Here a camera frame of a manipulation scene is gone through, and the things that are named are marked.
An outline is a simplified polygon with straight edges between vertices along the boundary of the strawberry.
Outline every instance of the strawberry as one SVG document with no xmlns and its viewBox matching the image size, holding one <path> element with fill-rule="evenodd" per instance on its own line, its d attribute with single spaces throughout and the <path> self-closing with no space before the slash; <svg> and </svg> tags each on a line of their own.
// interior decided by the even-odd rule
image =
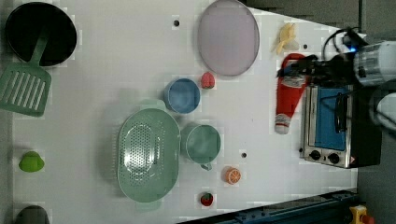
<svg viewBox="0 0 396 224">
<path fill-rule="evenodd" d="M 212 89 L 215 87 L 215 77 L 210 72 L 204 73 L 201 78 L 201 86 L 203 89 Z"/>
<path fill-rule="evenodd" d="M 210 206 L 213 203 L 213 195 L 211 193 L 205 193 L 201 197 L 201 204 L 203 206 Z"/>
</svg>

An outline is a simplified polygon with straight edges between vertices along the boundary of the teal cup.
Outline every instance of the teal cup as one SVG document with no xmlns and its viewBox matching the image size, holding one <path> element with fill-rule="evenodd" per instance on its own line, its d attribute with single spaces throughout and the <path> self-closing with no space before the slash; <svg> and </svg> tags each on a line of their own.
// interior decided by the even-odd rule
<svg viewBox="0 0 396 224">
<path fill-rule="evenodd" d="M 181 132 L 181 152 L 190 160 L 201 164 L 207 171 L 219 154 L 221 139 L 219 132 L 210 125 L 192 123 Z"/>
</svg>

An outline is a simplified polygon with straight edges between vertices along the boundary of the green spatula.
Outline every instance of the green spatula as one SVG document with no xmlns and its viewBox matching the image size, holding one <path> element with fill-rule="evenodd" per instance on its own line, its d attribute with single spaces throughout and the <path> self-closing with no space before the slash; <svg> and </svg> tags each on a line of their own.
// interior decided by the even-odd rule
<svg viewBox="0 0 396 224">
<path fill-rule="evenodd" d="M 0 77 L 0 108 L 28 116 L 41 117 L 50 91 L 50 74 L 39 66 L 47 46 L 49 31 L 40 33 L 32 59 L 11 63 Z"/>
</svg>

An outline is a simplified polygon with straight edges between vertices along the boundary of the orange slice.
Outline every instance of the orange slice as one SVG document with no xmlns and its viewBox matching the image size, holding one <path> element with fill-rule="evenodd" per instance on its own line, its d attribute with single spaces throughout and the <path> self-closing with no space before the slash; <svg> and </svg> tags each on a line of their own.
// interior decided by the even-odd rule
<svg viewBox="0 0 396 224">
<path fill-rule="evenodd" d="M 232 167 L 225 174 L 225 179 L 231 185 L 236 184 L 241 179 L 241 173 L 238 169 Z"/>
</svg>

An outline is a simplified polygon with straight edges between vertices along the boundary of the green strainer basket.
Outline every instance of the green strainer basket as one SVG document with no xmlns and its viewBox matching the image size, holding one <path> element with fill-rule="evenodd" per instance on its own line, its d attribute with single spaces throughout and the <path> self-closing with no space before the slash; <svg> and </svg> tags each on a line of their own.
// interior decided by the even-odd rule
<svg viewBox="0 0 396 224">
<path fill-rule="evenodd" d="M 161 199 L 178 176 L 180 130 L 163 101 L 146 101 L 120 130 L 118 180 L 140 203 Z"/>
</svg>

